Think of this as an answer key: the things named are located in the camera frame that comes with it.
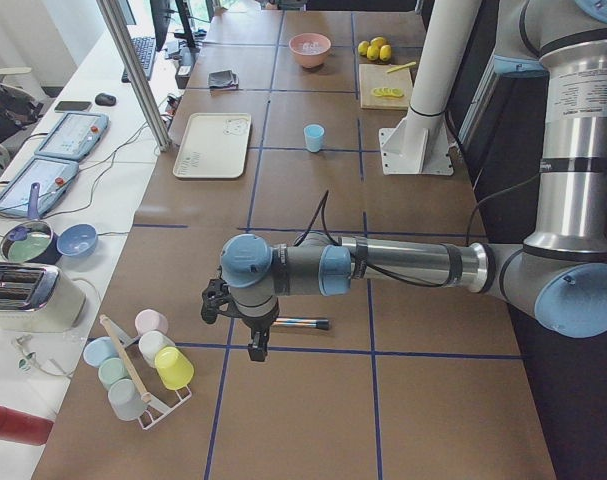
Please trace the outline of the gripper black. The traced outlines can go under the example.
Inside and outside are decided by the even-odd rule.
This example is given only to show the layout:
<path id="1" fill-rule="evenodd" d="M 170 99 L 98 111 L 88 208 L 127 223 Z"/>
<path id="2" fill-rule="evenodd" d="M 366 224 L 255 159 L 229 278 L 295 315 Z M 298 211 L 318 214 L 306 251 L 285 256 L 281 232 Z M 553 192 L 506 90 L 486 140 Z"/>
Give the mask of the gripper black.
<path id="1" fill-rule="evenodd" d="M 268 355 L 270 328 L 278 318 L 278 313 L 268 313 L 260 317 L 246 316 L 243 323 L 250 329 L 251 338 L 248 354 L 251 361 L 265 361 Z"/>

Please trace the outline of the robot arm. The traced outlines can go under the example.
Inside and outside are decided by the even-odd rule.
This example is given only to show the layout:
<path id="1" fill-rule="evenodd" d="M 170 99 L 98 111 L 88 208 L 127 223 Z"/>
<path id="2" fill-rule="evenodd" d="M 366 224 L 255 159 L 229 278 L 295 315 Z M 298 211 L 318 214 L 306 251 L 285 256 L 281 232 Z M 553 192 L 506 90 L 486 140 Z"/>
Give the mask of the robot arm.
<path id="1" fill-rule="evenodd" d="M 607 1 L 503 1 L 496 48 L 498 73 L 549 77 L 532 234 L 462 246 L 313 230 L 290 246 L 238 235 L 203 291 L 202 319 L 240 319 L 261 362 L 280 297 L 341 295 L 356 279 L 384 278 L 487 293 L 567 337 L 607 331 Z"/>

